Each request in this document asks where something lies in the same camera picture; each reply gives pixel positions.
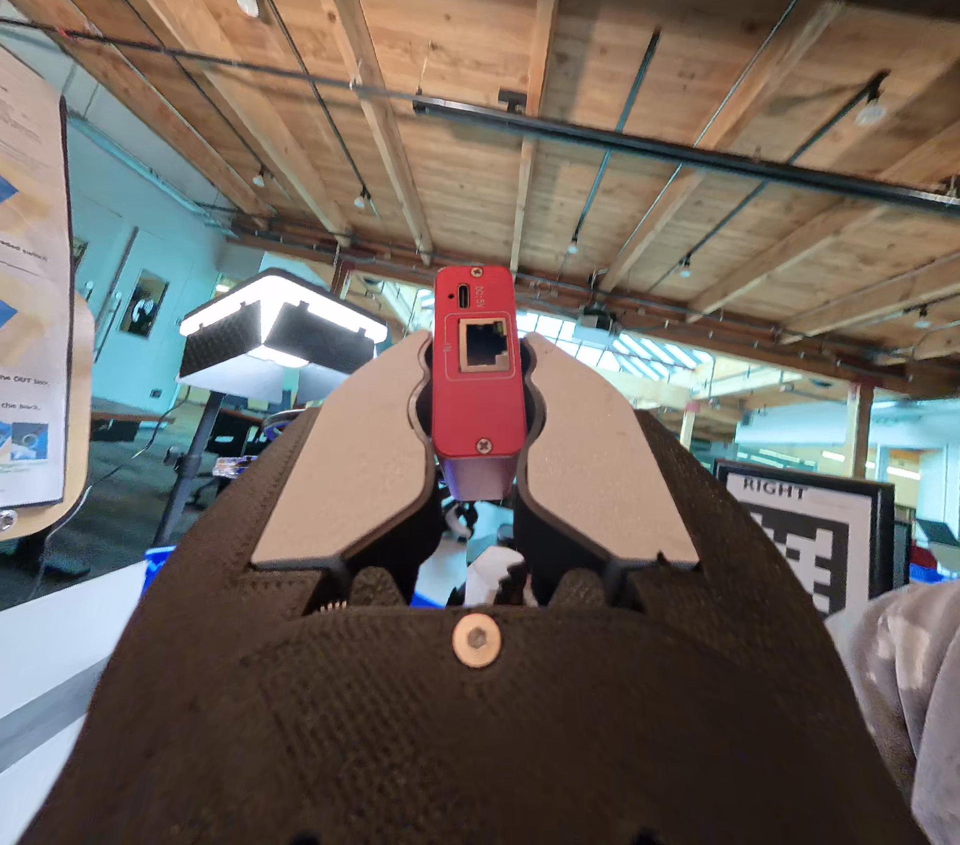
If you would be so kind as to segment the framed checkered marker sign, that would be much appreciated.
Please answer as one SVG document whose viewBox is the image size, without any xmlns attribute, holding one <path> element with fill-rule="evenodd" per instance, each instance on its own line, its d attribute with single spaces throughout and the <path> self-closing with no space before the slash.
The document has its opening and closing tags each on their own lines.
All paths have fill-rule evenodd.
<svg viewBox="0 0 960 845">
<path fill-rule="evenodd" d="M 891 485 L 727 458 L 714 461 L 713 475 L 786 560 L 821 619 L 896 586 Z"/>
</svg>

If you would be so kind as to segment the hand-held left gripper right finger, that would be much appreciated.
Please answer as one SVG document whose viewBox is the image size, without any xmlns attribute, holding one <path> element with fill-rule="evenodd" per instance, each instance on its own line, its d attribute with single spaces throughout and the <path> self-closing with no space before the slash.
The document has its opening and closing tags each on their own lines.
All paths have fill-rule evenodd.
<svg viewBox="0 0 960 845">
<path fill-rule="evenodd" d="M 611 601 L 631 572 L 698 566 L 648 429 L 627 397 L 544 335 L 527 334 L 522 348 L 533 412 L 515 480 L 515 543 L 534 600 L 549 602 L 576 571 L 597 577 Z"/>
</svg>

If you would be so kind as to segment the blue plastic storage bin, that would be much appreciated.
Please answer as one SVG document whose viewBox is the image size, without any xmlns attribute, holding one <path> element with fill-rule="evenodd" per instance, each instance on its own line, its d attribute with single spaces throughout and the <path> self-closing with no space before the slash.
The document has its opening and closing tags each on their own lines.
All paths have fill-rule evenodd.
<svg viewBox="0 0 960 845">
<path fill-rule="evenodd" d="M 454 539 L 441 539 L 438 549 L 418 569 L 411 607 L 439 609 L 446 607 L 450 601 L 462 601 L 468 577 L 465 549 Z M 173 551 L 173 545 L 146 551 L 141 599 Z"/>
</svg>

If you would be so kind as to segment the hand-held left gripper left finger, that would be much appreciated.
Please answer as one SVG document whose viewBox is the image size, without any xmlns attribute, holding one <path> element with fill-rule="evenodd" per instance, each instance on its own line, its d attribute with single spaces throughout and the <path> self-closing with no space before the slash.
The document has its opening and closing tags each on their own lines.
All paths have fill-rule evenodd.
<svg viewBox="0 0 960 845">
<path fill-rule="evenodd" d="M 342 587 L 388 572 L 402 599 L 439 545 L 434 447 L 417 405 L 430 331 L 355 371 L 318 408 L 249 563 L 261 572 L 324 569 Z"/>
</svg>

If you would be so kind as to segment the person's right forearm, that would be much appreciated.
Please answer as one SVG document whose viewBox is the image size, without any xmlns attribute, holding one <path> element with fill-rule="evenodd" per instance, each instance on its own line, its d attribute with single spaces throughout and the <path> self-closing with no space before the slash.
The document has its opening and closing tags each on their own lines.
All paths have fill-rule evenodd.
<svg viewBox="0 0 960 845">
<path fill-rule="evenodd" d="M 824 624 L 918 826 L 957 844 L 959 581 L 895 588 Z"/>
</svg>

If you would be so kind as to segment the grey light stand pole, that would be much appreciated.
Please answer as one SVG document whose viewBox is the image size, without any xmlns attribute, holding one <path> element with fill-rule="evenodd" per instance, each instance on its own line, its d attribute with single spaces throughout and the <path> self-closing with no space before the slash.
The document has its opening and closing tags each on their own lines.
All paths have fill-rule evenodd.
<svg viewBox="0 0 960 845">
<path fill-rule="evenodd" d="M 153 536 L 151 543 L 153 548 L 166 547 L 171 544 L 171 537 L 186 508 L 193 481 L 200 471 L 203 454 L 224 398 L 225 394 L 223 392 L 211 391 L 209 393 L 191 443 L 186 453 L 180 455 L 176 460 L 174 488 L 168 497 L 159 525 Z"/>
</svg>

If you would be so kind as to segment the studio light panel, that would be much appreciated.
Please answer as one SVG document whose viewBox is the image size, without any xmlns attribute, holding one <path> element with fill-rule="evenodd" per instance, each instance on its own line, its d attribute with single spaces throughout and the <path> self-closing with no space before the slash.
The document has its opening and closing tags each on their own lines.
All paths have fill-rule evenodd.
<svg viewBox="0 0 960 845">
<path fill-rule="evenodd" d="M 268 404 L 287 372 L 305 400 L 323 399 L 372 361 L 385 321 L 292 273 L 269 268 L 182 319 L 178 383 Z"/>
</svg>

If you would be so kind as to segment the red metal ethernet switch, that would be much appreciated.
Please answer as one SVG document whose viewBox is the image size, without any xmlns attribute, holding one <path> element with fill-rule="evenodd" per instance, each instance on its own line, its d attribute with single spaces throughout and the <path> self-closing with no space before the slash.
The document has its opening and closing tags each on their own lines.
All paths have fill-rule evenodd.
<svg viewBox="0 0 960 845">
<path fill-rule="evenodd" d="M 442 479 L 459 502 L 501 502 L 527 437 L 513 276 L 444 267 L 434 298 L 430 436 Z"/>
</svg>

